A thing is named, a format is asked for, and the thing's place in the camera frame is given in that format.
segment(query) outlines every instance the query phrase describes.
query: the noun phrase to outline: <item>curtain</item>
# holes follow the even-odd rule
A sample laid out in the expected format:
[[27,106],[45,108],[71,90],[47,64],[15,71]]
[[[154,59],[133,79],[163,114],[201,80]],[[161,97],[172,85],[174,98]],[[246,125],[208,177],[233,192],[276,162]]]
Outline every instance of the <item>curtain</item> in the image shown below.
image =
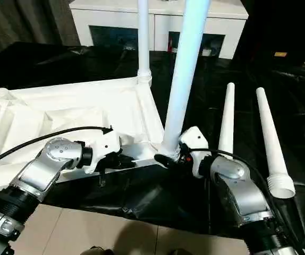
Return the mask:
[[16,41],[80,45],[71,0],[0,0],[0,51]]

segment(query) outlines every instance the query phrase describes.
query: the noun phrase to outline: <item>white cabinet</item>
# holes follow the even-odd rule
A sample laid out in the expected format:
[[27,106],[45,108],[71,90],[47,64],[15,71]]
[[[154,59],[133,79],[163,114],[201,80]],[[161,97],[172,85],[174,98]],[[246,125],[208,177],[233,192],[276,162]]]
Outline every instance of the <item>white cabinet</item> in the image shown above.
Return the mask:
[[[155,15],[155,50],[167,51],[170,32],[181,32],[182,22],[182,16]],[[204,33],[224,36],[220,58],[233,58],[244,24],[245,20],[207,18]]]
[[[184,1],[149,0],[150,50],[168,50],[170,32],[182,30]],[[93,27],[138,26],[137,0],[75,0],[70,9],[81,45],[97,44]],[[232,59],[248,13],[240,0],[213,0],[207,17],[205,34],[222,35],[219,57]]]

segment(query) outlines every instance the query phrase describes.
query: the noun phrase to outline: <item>black plastic sheet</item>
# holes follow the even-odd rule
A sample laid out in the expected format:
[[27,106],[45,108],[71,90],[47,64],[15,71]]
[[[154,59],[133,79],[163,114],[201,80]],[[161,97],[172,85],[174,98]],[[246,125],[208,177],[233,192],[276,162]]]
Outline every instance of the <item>black plastic sheet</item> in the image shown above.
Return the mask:
[[[151,52],[152,94],[165,122],[175,55]],[[133,77],[137,52],[97,47],[17,43],[0,54],[0,87],[9,89]],[[226,85],[235,83],[234,153],[266,178],[267,160],[255,90],[264,87],[296,196],[277,204],[305,246],[305,69],[262,64],[241,66],[201,57],[183,129],[198,126],[217,148]],[[46,204],[95,211],[195,233],[238,237],[227,225],[213,187],[184,169],[147,167],[106,175],[107,185],[91,177],[57,184]]]

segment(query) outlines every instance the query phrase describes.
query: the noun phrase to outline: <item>white tube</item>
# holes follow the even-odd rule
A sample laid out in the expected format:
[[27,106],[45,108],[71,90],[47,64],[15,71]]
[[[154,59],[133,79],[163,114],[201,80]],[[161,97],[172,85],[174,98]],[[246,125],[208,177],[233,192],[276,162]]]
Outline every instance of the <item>white tube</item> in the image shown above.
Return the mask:
[[267,178],[269,191],[276,198],[291,198],[295,195],[293,180],[287,173],[285,160],[263,88],[257,89],[257,98],[269,169],[269,177]]
[[209,3],[210,0],[187,0],[185,4],[164,138],[159,152],[174,159],[179,156],[179,136],[182,131]]
[[230,153],[233,153],[234,139],[234,92],[234,83],[228,83],[221,123],[220,140],[218,142],[219,150],[224,150]]
[[138,79],[149,82],[149,7],[148,0],[138,0]]

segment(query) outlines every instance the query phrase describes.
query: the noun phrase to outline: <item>black cable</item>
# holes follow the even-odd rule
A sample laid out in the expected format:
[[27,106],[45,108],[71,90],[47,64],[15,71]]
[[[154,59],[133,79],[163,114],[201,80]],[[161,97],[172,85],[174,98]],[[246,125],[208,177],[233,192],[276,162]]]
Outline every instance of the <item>black cable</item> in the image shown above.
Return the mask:
[[272,197],[272,195],[271,195],[271,193],[268,189],[268,185],[267,185],[265,179],[263,178],[263,176],[260,174],[260,172],[255,167],[253,167],[250,163],[248,163],[248,161],[244,160],[243,158],[239,157],[238,155],[227,152],[227,151],[203,148],[203,149],[190,149],[189,152],[192,152],[192,151],[208,151],[208,152],[212,152],[212,153],[224,154],[224,155],[227,155],[227,156],[231,156],[231,157],[245,163],[251,170],[253,170],[253,172],[255,172],[255,174],[260,179],[262,185],[264,186],[264,190],[267,193],[268,201],[270,202],[270,205],[271,205],[271,210],[273,211],[273,214],[275,215],[275,217],[277,218],[279,223],[284,227],[285,234],[286,234],[287,238],[289,239],[291,245],[293,246],[293,248],[297,251],[297,253],[299,255],[305,255],[305,252],[301,248],[301,245],[299,244],[298,240],[296,240],[295,236],[290,231],[290,228],[288,227],[288,223],[285,220],[285,217],[284,217],[283,213],[281,212],[281,210],[277,210],[274,199],[273,199],[273,197]]
[[80,127],[74,127],[74,128],[71,128],[71,129],[65,129],[65,130],[57,131],[57,132],[54,132],[54,133],[51,133],[51,134],[43,135],[42,137],[34,138],[30,141],[24,142],[24,143],[12,148],[12,149],[0,154],[0,160],[3,159],[4,157],[8,156],[9,154],[12,154],[15,151],[20,150],[20,149],[22,149],[22,148],[24,148],[28,145],[31,145],[35,142],[39,142],[41,140],[45,140],[47,138],[54,137],[56,135],[69,133],[69,132],[77,131],[77,130],[85,130],[85,129],[88,129],[88,130],[102,130],[103,132],[112,131],[112,129],[109,129],[109,128],[106,128],[106,127],[100,127],[100,126],[80,126]]

